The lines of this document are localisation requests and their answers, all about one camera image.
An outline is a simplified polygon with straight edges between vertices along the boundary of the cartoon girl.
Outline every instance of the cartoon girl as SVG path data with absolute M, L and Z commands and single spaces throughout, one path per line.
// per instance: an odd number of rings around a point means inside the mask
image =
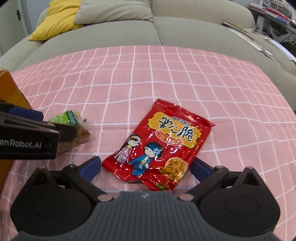
M 163 153 L 163 148 L 157 142 L 149 142 L 144 146 L 144 154 L 129 162 L 134 164 L 132 174 L 139 177 L 149 168 L 152 158 L 158 158 Z
M 114 159 L 116 159 L 116 162 L 120 163 L 120 166 L 122 166 L 124 163 L 128 163 L 128 157 L 131 153 L 131 150 L 136 147 L 141 141 L 141 138 L 137 134 L 132 134 L 129 139 L 123 144 L 123 146 L 120 148 L 119 152 L 114 156 Z

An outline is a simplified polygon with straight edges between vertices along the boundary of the pillow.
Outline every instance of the pillow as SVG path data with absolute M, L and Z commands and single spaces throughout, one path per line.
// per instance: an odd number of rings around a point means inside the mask
M 75 24 L 93 24 L 116 20 L 153 22 L 150 0 L 82 0 Z
M 82 27 L 83 25 L 73 24 L 80 3 L 81 0 L 53 0 L 49 2 L 45 19 L 32 33 L 29 40 L 48 40 L 58 34 Z

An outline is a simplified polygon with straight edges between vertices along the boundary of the pink tablecloth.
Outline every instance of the pink tablecloth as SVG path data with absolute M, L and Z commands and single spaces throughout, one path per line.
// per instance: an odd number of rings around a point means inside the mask
M 280 208 L 275 234 L 296 232 L 296 116 L 279 90 L 250 62 L 201 50 L 124 46 L 58 56 L 13 73 L 20 90 L 45 120 L 77 110 L 93 124 L 93 140 L 51 161 L 15 161 L 0 199 L 0 240 L 16 235 L 9 208 L 39 165 L 49 169 L 103 160 L 118 150 L 157 98 L 179 104 L 216 126 L 198 157 L 233 171 L 254 166 Z M 102 170 L 93 183 L 118 195 L 143 190 Z M 198 184 L 187 173 L 179 194 Z

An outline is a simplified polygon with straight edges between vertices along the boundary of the beige pillow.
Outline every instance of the beige pillow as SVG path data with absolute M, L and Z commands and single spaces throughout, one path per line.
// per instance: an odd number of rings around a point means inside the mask
M 116 20 L 153 22 L 150 0 L 82 0 L 74 24 L 93 24 Z

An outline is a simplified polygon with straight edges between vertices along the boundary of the raisin snack packet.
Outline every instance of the raisin snack packet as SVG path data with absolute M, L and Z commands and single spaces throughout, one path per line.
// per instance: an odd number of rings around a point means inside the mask
M 214 126 L 205 118 L 158 99 L 119 151 L 102 166 L 123 181 L 150 190 L 173 190 Z
M 50 118 L 48 121 L 76 127 L 77 137 L 71 142 L 59 142 L 57 146 L 57 153 L 71 150 L 90 138 L 90 131 L 86 124 L 86 119 L 82 119 L 78 111 L 69 110 Z

